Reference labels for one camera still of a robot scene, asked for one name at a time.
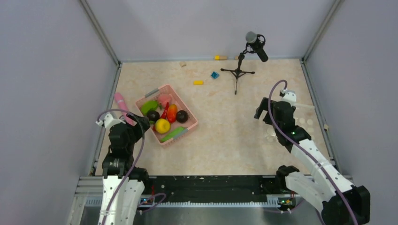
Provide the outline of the red toy chili pepper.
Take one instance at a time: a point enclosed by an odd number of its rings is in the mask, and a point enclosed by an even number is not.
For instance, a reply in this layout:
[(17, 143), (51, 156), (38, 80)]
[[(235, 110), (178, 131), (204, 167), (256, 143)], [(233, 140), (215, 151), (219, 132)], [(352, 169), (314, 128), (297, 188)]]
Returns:
[(167, 117), (167, 113), (168, 113), (168, 109), (169, 109), (169, 102), (167, 102), (166, 103), (166, 106), (165, 106), (165, 108), (164, 108), (164, 111), (163, 111), (163, 113), (162, 113), (162, 115), (161, 115), (161, 119), (166, 119), (166, 117)]

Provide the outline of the clear dotted zip top bag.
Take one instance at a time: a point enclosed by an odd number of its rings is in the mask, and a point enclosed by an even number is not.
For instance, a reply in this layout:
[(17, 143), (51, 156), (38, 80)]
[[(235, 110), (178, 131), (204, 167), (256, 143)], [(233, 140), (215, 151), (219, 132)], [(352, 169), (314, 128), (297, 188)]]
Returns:
[(276, 129), (271, 120), (270, 112), (272, 112), (276, 125), (294, 142), (299, 143), (305, 139), (312, 140), (311, 135), (299, 124), (299, 119), (294, 118), (295, 110), (296, 107), (291, 106), (288, 102), (272, 101), (271, 108), (263, 120), (266, 124), (273, 126), (278, 142), (285, 147), (292, 145), (292, 143)]

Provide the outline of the dark purple toy mangosteen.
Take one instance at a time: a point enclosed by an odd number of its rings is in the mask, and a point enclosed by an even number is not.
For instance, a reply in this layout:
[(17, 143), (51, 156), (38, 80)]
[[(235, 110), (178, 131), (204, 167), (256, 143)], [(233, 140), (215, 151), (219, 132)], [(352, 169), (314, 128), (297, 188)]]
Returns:
[(176, 121), (178, 121), (179, 123), (185, 123), (185, 122), (187, 122), (188, 119), (189, 119), (189, 115), (188, 115), (187, 111), (180, 110), (177, 112)]

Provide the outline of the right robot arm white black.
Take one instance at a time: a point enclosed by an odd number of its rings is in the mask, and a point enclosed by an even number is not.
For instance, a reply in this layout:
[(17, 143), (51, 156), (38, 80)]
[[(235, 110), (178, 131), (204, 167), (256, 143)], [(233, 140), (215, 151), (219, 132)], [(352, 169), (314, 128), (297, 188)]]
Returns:
[(364, 225), (370, 221), (370, 192), (344, 177), (315, 145), (311, 136), (296, 125), (296, 108), (286, 101), (264, 97), (254, 118), (271, 125), (278, 142), (310, 172), (312, 180), (294, 166), (282, 165), (276, 172), (275, 187), (281, 193), (290, 190), (310, 203), (326, 225)]

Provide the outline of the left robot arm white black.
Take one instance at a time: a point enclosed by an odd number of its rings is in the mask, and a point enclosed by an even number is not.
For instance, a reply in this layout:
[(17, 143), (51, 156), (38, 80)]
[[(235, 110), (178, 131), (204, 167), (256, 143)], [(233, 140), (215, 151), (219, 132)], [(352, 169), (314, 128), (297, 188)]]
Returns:
[(110, 145), (102, 162), (102, 203), (99, 225), (131, 225), (141, 194), (149, 191), (151, 182), (146, 169), (137, 168), (138, 157), (133, 156), (134, 145), (144, 142), (149, 120), (125, 111), (126, 117), (136, 122), (131, 125), (104, 112), (96, 123), (109, 131)]

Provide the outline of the dark purple toy fruit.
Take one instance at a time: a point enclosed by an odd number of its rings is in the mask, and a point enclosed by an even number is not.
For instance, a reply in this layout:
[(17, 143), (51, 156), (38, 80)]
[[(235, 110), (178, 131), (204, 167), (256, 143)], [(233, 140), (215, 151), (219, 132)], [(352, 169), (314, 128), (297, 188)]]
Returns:
[(155, 110), (149, 110), (146, 114), (148, 120), (150, 121), (150, 123), (155, 123), (158, 119), (161, 118), (159, 112), (155, 111)]

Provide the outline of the yellow toy apple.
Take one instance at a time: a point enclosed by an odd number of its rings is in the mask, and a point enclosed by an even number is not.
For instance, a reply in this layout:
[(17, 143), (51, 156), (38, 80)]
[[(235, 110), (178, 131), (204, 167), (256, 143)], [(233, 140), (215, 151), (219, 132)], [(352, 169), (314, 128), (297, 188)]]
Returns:
[(159, 134), (166, 134), (171, 129), (171, 124), (166, 119), (158, 119), (154, 125)]

